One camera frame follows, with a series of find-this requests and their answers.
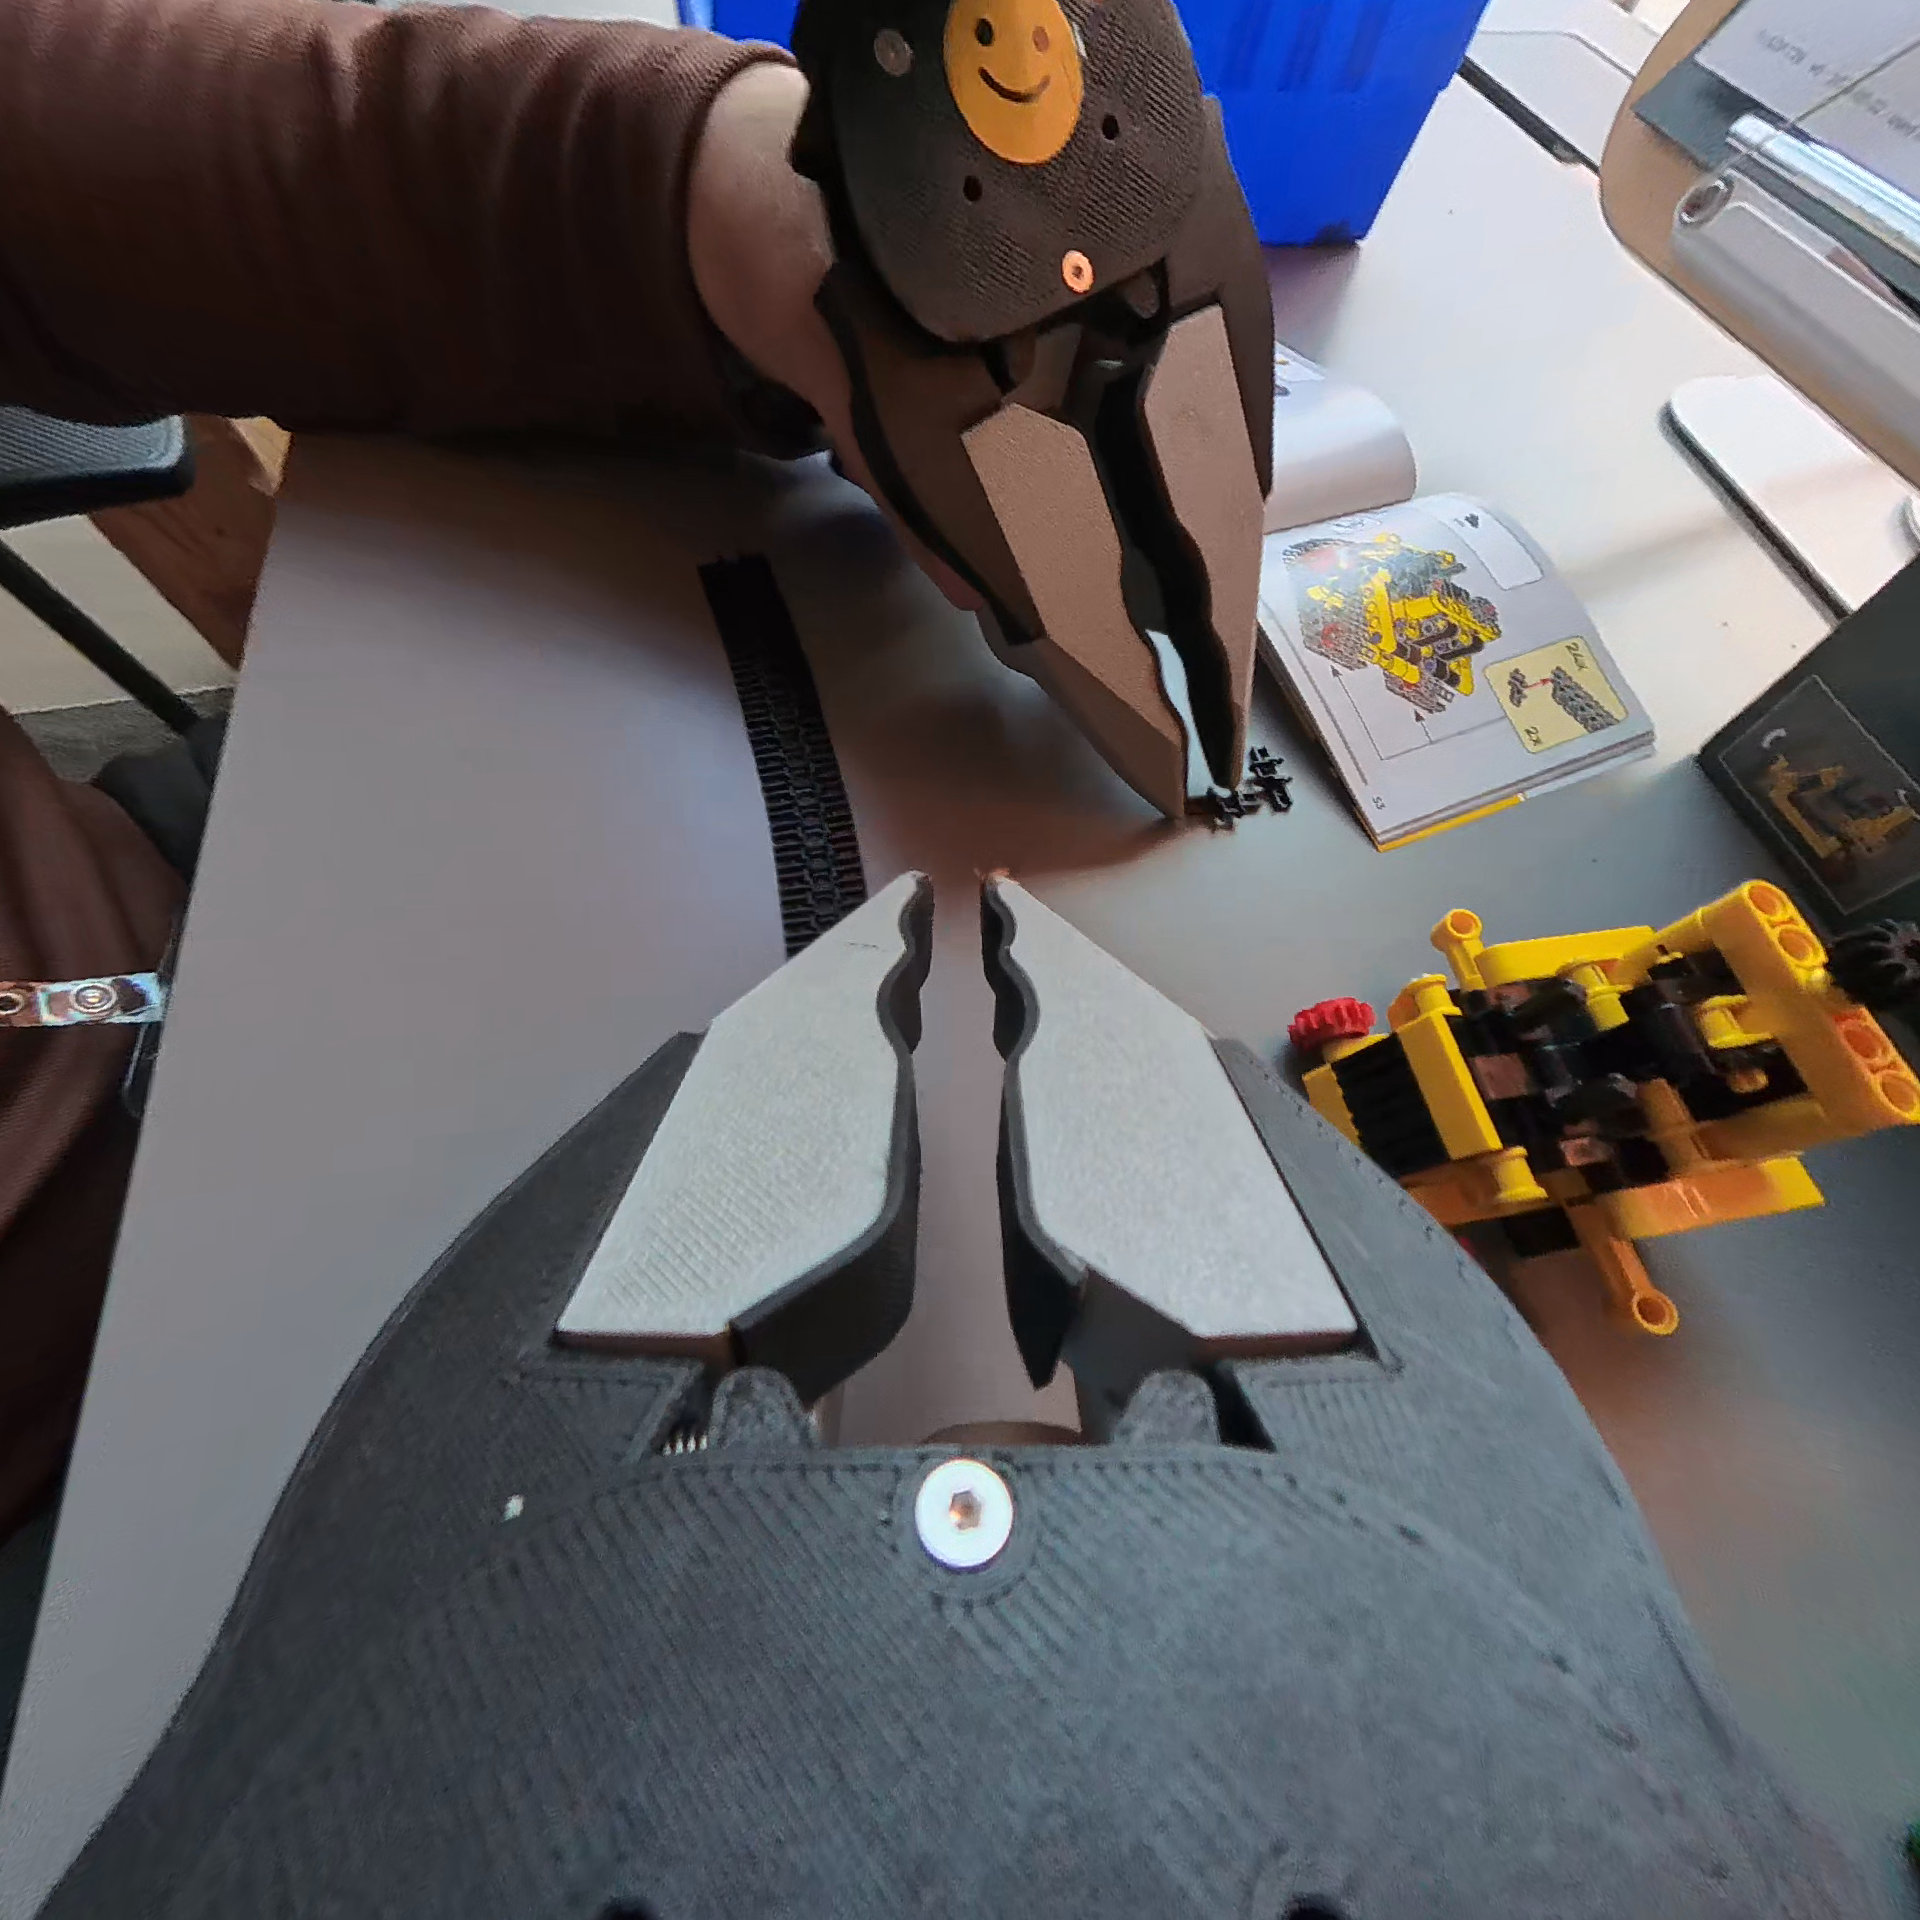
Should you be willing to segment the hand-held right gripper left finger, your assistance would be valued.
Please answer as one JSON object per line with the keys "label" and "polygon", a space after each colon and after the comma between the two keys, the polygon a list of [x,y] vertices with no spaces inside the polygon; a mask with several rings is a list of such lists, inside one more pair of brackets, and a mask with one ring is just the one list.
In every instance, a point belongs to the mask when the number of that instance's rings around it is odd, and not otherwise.
{"label": "hand-held right gripper left finger", "polygon": [[897,875],[694,1044],[555,1337],[844,1388],[914,1300],[933,885]]}

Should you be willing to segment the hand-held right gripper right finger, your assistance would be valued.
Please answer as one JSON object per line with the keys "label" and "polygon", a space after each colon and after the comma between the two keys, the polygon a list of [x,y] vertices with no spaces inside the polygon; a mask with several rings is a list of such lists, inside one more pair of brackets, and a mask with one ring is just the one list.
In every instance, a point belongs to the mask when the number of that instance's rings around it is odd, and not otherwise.
{"label": "hand-held right gripper right finger", "polygon": [[1024,1369],[1129,1399],[1166,1369],[1356,1350],[1361,1324],[1213,1033],[1016,878],[981,885],[1002,1293]]}

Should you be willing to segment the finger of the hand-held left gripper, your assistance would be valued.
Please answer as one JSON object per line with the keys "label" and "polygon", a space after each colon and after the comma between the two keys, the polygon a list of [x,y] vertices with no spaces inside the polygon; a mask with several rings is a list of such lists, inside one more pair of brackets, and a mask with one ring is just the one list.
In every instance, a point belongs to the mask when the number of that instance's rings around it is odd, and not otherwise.
{"label": "finger of the hand-held left gripper", "polygon": [[1090,443],[1068,421],[1002,404],[967,428],[967,459],[1038,613],[1002,661],[1036,678],[1166,820],[1189,804],[1189,725],[1123,594],[1121,537]]}
{"label": "finger of the hand-held left gripper", "polygon": [[1264,486],[1242,408],[1221,307],[1175,319],[1141,380],[1152,478],[1152,569],[1166,632],[1189,673],[1198,749],[1217,787],[1237,787],[1259,662]]}

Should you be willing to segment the pile of track pieces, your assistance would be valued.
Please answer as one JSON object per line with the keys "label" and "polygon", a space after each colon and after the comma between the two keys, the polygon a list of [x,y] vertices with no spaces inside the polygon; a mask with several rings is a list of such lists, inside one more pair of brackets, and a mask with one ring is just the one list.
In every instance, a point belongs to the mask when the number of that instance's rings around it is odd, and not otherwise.
{"label": "pile of track pieces", "polygon": [[1293,810],[1293,775],[1267,744],[1251,744],[1234,787],[1210,787],[1189,798],[1189,816],[1210,830],[1237,830],[1249,820],[1279,820]]}

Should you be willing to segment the yellow lego bulldozer model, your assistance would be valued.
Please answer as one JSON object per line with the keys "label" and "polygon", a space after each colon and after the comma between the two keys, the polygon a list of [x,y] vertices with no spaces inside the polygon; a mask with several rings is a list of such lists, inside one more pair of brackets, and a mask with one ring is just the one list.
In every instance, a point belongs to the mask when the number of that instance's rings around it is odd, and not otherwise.
{"label": "yellow lego bulldozer model", "polygon": [[1619,1315],[1671,1337],[1641,1246],[1824,1206],[1813,1148],[1917,1124],[1917,1068],[1881,1015],[1917,1012],[1917,924],[1824,942],[1750,878],[1663,924],[1431,932],[1444,972],[1377,1022],[1351,995],[1289,1020],[1311,1103],[1448,1230],[1516,1258],[1584,1250]]}

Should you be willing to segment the black lego track strip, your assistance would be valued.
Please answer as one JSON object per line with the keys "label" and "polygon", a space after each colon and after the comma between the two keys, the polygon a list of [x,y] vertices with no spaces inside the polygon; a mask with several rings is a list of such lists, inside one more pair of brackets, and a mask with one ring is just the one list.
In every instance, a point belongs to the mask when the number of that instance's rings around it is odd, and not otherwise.
{"label": "black lego track strip", "polygon": [[699,580],[769,813],[785,954],[798,958],[868,899],[852,801],[771,561],[715,560],[699,569]]}

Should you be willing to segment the person's left forearm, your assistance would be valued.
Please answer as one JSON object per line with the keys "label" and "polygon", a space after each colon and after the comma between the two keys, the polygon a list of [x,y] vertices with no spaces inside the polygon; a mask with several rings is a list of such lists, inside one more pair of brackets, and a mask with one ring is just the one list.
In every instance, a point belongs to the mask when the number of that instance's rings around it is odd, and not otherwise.
{"label": "person's left forearm", "polygon": [[686,244],[759,67],[482,8],[4,4],[4,404],[814,453]]}

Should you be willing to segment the lego instruction booklet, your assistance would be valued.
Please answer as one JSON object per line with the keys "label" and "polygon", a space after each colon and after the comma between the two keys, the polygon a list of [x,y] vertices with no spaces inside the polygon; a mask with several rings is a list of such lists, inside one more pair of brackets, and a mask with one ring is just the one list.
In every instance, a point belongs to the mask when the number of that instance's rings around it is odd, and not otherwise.
{"label": "lego instruction booklet", "polygon": [[1491,504],[1417,498],[1377,395],[1279,343],[1272,426],[1261,661],[1376,848],[1653,755],[1569,577]]}

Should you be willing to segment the dark cardboard lego box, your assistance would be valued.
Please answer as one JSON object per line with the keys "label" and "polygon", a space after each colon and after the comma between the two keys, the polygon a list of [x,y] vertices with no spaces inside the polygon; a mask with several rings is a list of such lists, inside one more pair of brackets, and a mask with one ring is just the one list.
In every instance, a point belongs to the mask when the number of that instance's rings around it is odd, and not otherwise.
{"label": "dark cardboard lego box", "polygon": [[1917,921],[1917,561],[1700,750],[1741,822],[1851,932]]}

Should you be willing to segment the blue plastic bin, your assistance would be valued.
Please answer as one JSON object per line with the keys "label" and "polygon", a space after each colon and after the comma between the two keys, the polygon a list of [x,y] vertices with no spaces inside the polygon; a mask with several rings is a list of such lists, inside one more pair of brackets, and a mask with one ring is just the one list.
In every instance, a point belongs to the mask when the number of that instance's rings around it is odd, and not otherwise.
{"label": "blue plastic bin", "polygon": [[901,303],[1085,301],[1242,186],[1267,244],[1361,238],[1483,4],[749,4],[806,109],[838,258]]}

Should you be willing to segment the person's torso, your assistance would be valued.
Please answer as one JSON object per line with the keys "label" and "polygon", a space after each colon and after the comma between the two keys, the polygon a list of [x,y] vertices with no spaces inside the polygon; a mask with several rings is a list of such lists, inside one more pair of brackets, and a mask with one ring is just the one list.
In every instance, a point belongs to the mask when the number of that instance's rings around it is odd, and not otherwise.
{"label": "person's torso", "polygon": [[[4,715],[4,983],[144,972],[180,875]],[[81,1414],[139,1130],[133,1028],[4,1028],[4,1534],[53,1497]]]}

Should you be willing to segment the printed instruction sheet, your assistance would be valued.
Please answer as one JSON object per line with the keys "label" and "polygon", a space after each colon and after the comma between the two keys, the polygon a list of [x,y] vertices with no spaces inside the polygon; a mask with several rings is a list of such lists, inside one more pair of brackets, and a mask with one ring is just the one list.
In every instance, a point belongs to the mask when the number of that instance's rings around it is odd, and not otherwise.
{"label": "printed instruction sheet", "polygon": [[1917,4],[1737,4],[1692,59],[1784,121],[1845,99],[1917,115]]}

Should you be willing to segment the brown wooden cabinet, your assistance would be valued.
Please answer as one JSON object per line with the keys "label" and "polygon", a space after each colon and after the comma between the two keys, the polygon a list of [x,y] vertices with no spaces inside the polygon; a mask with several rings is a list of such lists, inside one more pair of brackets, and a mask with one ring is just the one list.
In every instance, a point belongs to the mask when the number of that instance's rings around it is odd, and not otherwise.
{"label": "brown wooden cabinet", "polygon": [[194,486],[89,518],[239,668],[291,433],[270,419],[188,414],[182,426],[194,440]]}

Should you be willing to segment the black office chair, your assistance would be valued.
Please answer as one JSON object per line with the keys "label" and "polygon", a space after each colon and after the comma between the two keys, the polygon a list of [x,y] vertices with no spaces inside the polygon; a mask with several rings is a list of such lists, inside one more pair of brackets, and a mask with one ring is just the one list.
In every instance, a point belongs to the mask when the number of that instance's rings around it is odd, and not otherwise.
{"label": "black office chair", "polygon": [[[4,532],[53,518],[89,518],[103,508],[169,504],[194,486],[194,478],[194,440],[180,419],[85,426],[4,408]],[[180,693],[110,639],[9,543],[4,543],[4,594],[61,636],[168,732],[194,735],[202,725],[202,715]]]}

